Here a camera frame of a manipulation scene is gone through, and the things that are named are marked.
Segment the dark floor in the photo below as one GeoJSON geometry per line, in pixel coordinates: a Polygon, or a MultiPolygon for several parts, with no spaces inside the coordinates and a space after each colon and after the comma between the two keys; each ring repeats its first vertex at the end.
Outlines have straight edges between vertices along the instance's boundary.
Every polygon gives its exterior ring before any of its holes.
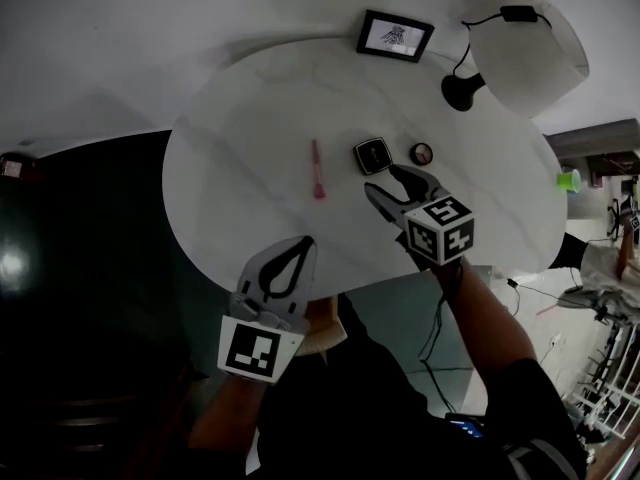
{"type": "MultiPolygon", "coordinates": [[[[107,356],[121,350],[123,340],[189,349],[196,367],[213,377],[206,397],[215,390],[222,379],[217,340],[228,294],[191,263],[169,226],[162,200],[169,134],[125,137],[44,158],[45,183],[38,187],[0,182],[0,257],[13,258],[10,272],[0,261],[5,351],[46,354],[47,347],[64,344],[89,353],[94,336],[107,356]]],[[[430,397],[436,414],[440,401],[416,357],[439,296],[425,276],[350,294],[371,335],[414,372],[409,378],[430,397]]],[[[469,365],[445,311],[433,366],[469,365]]],[[[460,406],[470,372],[438,375],[460,406]]]]}

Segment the white table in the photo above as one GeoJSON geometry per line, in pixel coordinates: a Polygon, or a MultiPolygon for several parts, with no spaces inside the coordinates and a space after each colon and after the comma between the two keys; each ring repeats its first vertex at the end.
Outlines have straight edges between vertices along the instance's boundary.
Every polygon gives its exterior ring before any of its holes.
{"type": "Polygon", "coordinates": [[[486,88],[451,109],[440,81],[452,63],[359,55],[340,39],[277,46],[215,75],[189,102],[164,161],[165,208],[187,256],[233,290],[245,262],[303,234],[318,244],[313,298],[416,268],[364,195],[370,181],[405,199],[388,172],[364,177],[352,147],[384,137],[395,163],[426,142],[428,170],[476,212],[474,264],[545,269],[565,230],[560,166],[531,121],[486,88]],[[312,194],[311,139],[321,144],[327,198],[312,194]]]}

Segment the white wall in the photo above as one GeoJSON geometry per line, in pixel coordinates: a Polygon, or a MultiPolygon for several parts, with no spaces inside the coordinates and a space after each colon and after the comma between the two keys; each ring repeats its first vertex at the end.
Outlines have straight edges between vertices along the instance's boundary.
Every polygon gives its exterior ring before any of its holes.
{"type": "MultiPolygon", "coordinates": [[[[217,69],[301,37],[357,34],[366,8],[436,26],[459,57],[473,0],[0,0],[0,150],[36,154],[166,129],[217,69]]],[[[638,116],[640,0],[549,0],[574,25],[591,77],[538,118],[543,132],[638,116]]]]}

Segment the person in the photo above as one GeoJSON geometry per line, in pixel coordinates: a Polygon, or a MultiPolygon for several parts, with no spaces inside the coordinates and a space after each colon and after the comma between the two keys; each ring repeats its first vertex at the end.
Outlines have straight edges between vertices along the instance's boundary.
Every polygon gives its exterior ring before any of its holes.
{"type": "Polygon", "coordinates": [[[565,233],[556,259],[549,268],[575,268],[582,285],[591,292],[607,292],[621,302],[618,310],[640,321],[640,263],[635,258],[634,233],[630,217],[621,218],[624,235],[620,249],[603,247],[565,233]]]}
{"type": "Polygon", "coordinates": [[[340,344],[294,358],[274,386],[225,380],[192,430],[190,477],[245,476],[257,426],[255,478],[585,478],[584,451],[523,328],[466,260],[432,270],[487,388],[483,437],[432,416],[341,295],[340,344]]]}

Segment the black sleeve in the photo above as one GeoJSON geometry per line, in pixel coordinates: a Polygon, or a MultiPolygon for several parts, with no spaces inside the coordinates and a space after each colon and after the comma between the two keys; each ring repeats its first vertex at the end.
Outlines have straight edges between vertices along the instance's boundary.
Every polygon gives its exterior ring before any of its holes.
{"type": "Polygon", "coordinates": [[[516,361],[487,386],[487,392],[487,430],[494,440],[511,447],[543,441],[544,448],[548,443],[578,478],[586,477],[586,452],[558,393],[536,361],[516,361]]]}
{"type": "Polygon", "coordinates": [[[245,478],[246,459],[241,453],[215,452],[188,448],[182,460],[183,478],[245,478]]]}

